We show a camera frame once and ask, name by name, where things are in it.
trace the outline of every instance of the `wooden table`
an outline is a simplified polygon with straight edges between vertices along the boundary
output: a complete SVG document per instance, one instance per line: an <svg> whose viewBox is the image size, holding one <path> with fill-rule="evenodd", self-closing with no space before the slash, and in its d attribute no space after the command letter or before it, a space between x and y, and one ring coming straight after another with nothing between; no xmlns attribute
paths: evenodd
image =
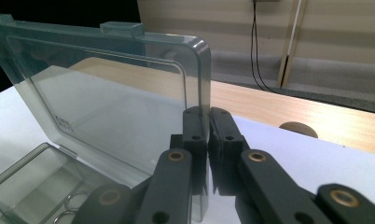
<svg viewBox="0 0 375 224"><path fill-rule="evenodd" d="M183 92L175 93L184 89L183 81L172 73L99 58L85 59L71 69L157 94L183 98ZM189 87L198 85L193 77L186 82ZM197 99L197 89L187 92L190 98ZM211 83L211 106L275 127L288 121L301 122L313 128L319 139L375 153L375 114L372 113L216 81Z"/></svg>
<svg viewBox="0 0 375 224"><path fill-rule="evenodd" d="M312 127L318 138L375 153L375 114L212 81L211 106L279 127L288 121Z"/></svg>

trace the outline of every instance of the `white table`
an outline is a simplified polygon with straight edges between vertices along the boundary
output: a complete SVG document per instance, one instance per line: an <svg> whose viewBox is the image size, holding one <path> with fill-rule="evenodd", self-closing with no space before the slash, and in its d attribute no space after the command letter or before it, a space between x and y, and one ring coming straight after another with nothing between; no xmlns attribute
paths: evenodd
<svg viewBox="0 0 375 224"><path fill-rule="evenodd" d="M356 189L375 203L375 154L234 117L251 148L268 151L303 188L322 184ZM12 87L0 93L0 174L30 150L49 142ZM238 223L233 197L210 193L203 223Z"/></svg>

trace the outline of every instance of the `plastic box lid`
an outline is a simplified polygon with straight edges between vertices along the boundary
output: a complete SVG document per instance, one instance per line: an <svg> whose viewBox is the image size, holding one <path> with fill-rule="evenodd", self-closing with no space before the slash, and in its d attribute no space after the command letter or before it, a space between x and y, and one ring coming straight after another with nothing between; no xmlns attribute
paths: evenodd
<svg viewBox="0 0 375 224"><path fill-rule="evenodd" d="M203 40L140 23L98 29L0 14L0 64L49 139L131 186L182 133L186 108L201 109L208 136L210 58Z"/></svg>

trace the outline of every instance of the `transparent plastic box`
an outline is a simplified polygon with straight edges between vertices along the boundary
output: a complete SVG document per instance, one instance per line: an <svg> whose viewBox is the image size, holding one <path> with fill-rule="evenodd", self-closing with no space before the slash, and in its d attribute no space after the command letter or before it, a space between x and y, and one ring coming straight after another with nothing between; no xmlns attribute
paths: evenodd
<svg viewBox="0 0 375 224"><path fill-rule="evenodd" d="M80 188L135 187L182 133L189 107L199 107L208 137L210 57L197 37L145 33L139 23L97 29L0 15L0 64L56 146L0 176L0 223L52 223ZM193 198L193 220L205 207L205 195Z"/></svg>

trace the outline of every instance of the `black mechanical part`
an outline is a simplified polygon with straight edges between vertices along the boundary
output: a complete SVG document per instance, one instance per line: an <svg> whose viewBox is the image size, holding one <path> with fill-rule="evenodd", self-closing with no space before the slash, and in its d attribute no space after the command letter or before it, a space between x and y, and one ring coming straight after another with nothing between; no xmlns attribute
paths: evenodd
<svg viewBox="0 0 375 224"><path fill-rule="evenodd" d="M315 202L334 223L375 224L375 204L354 189L324 185L318 189Z"/></svg>
<svg viewBox="0 0 375 224"><path fill-rule="evenodd" d="M247 192L247 194L241 193L237 195L234 206L242 224L264 223L263 217L249 195L249 192Z"/></svg>
<svg viewBox="0 0 375 224"><path fill-rule="evenodd" d="M187 150L163 152L135 223L190 223L191 168L192 156Z"/></svg>
<svg viewBox="0 0 375 224"><path fill-rule="evenodd" d="M237 163L241 153L249 146L228 111L212 107L210 122L208 152L214 192L218 189L220 195L236 195L243 185Z"/></svg>
<svg viewBox="0 0 375 224"><path fill-rule="evenodd" d="M200 195L204 192L207 194L207 139L202 129L201 112L198 106L193 106L184 111L182 148L189 151L193 157L193 195Z"/></svg>
<svg viewBox="0 0 375 224"><path fill-rule="evenodd" d="M94 190L73 220L73 224L133 223L144 199L149 179L133 189L121 184L107 184Z"/></svg>
<svg viewBox="0 0 375 224"><path fill-rule="evenodd" d="M265 223L331 223L269 153L244 151L239 171Z"/></svg>

